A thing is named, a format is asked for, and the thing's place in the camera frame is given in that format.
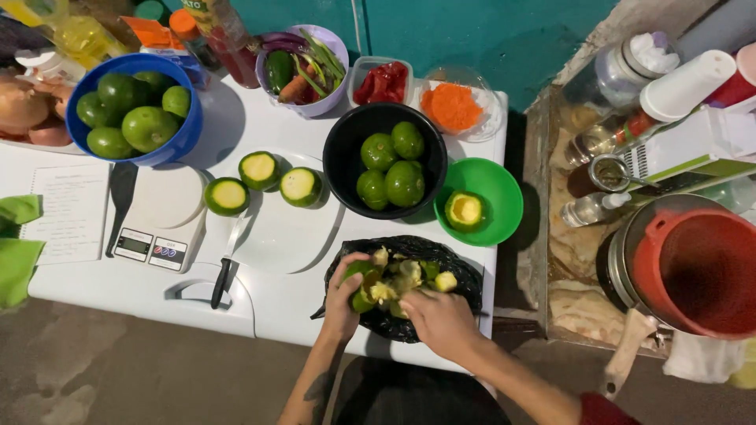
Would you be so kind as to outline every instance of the tattoo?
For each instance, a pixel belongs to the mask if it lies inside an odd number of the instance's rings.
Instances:
[[[331,368],[323,372],[312,381],[312,385],[305,392],[305,401],[314,402],[312,408],[312,425],[321,425],[328,407],[333,384],[336,381],[336,371]]]

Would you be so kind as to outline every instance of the red colander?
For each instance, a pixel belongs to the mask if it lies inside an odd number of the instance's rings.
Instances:
[[[700,335],[756,335],[756,227],[719,209],[659,211],[633,260],[633,283],[660,317]]]

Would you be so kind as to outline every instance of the black bowl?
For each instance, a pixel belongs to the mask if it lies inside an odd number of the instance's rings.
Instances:
[[[409,208],[389,204],[383,211],[375,211],[357,195],[357,179],[367,171],[360,158],[360,148],[365,139],[375,133],[390,135],[394,126],[402,121],[413,123],[425,140],[425,151],[417,159],[423,164],[425,196]],[[333,126],[323,148],[323,170],[333,194],[347,208],[371,219],[400,219],[420,211],[441,190],[447,164],[446,144],[433,123],[409,106],[390,102],[365,104],[349,111]]]

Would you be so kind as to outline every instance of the hand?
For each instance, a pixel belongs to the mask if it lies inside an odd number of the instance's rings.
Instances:
[[[337,338],[341,343],[347,343],[355,335],[360,323],[360,315],[352,310],[349,297],[360,287],[362,273],[356,273],[344,281],[346,266],[359,259],[369,260],[370,256],[363,253],[344,256],[328,282],[326,318],[321,335]]]
[[[467,300],[457,294],[412,290],[402,297],[399,305],[420,340],[434,353],[458,365],[466,362],[477,345],[488,339],[478,330]]]

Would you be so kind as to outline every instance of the red sleeve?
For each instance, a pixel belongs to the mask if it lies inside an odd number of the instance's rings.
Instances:
[[[580,425],[640,425],[617,405],[595,392],[581,394],[580,404]]]

